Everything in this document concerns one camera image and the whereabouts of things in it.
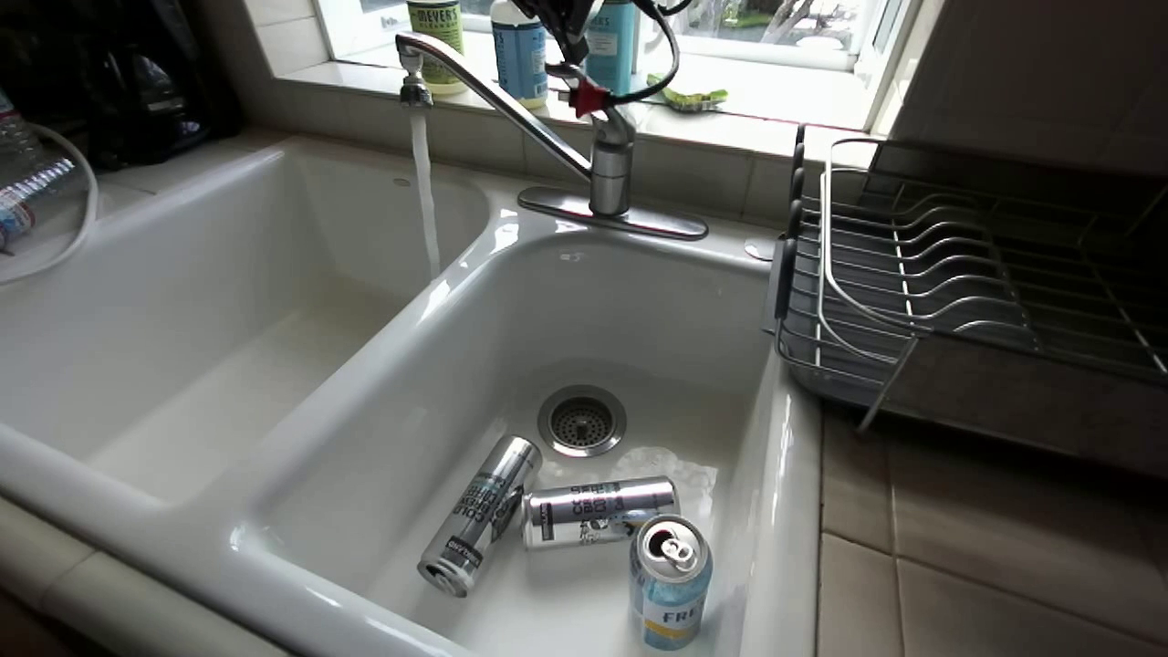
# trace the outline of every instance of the drain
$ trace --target drain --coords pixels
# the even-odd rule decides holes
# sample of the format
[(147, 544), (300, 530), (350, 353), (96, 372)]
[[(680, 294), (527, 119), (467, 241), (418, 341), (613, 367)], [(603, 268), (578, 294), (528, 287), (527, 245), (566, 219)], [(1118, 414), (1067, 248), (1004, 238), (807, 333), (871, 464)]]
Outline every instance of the drain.
[(541, 436), (562, 457), (597, 457), (622, 446), (623, 410), (597, 387), (562, 387), (541, 410)]

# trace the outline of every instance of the sink basin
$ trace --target sink basin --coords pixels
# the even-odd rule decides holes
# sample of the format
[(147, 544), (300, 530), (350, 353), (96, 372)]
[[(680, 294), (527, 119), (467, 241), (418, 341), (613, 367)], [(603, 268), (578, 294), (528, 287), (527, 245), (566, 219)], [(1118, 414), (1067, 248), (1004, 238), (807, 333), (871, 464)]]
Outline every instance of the sink basin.
[[(0, 287), (0, 423), (147, 499), (181, 499), (423, 283), (401, 159), (271, 145), (103, 214), (62, 270)], [(487, 227), (437, 182), (443, 252)]]
[[(498, 221), (456, 283), (432, 287), (376, 383), (327, 442), (274, 484), (244, 550), (302, 589), (359, 596), (472, 653), (637, 653), (628, 619), (628, 539), (527, 550), (498, 544), (472, 599), (444, 599), (415, 558), (490, 446), (544, 446), (541, 489), (667, 473), (714, 550), (707, 627), (682, 653), (738, 653), (768, 504), (768, 270), (637, 238)], [(623, 442), (603, 457), (549, 450), (541, 410), (566, 387), (605, 389)]]

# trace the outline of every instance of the farmhouse sink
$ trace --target farmhouse sink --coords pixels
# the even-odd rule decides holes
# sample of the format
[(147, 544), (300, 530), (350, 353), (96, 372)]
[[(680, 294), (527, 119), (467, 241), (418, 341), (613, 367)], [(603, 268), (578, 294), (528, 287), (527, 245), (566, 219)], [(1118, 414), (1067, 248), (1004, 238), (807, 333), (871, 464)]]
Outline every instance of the farmhouse sink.
[(291, 653), (641, 653), (628, 539), (512, 530), (467, 599), (415, 572), (523, 436), (536, 489), (676, 481), (714, 558), (682, 653), (813, 651), (817, 410), (770, 350), (768, 230), (584, 230), (434, 169), (434, 279), (409, 158), (286, 136), (196, 158), (118, 175), (151, 195), (0, 287), (2, 498)]

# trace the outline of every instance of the countertop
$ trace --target countertop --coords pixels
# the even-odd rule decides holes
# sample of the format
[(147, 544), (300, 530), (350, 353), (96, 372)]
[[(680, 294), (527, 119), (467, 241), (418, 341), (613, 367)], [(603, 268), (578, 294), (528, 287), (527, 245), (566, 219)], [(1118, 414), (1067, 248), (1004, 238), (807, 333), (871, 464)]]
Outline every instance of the countertop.
[(825, 414), (821, 657), (1168, 653), (1168, 484)]

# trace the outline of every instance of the metal dish rack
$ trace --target metal dish rack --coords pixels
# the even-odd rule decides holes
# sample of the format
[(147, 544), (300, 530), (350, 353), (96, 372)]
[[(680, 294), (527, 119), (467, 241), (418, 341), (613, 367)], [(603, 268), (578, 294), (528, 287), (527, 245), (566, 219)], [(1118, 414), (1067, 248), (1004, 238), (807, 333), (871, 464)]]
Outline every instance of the metal dish rack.
[(1164, 197), (1159, 180), (897, 142), (813, 186), (800, 130), (776, 353), (869, 410), (860, 427), (897, 414), (1168, 479), (1168, 283), (1146, 268)]

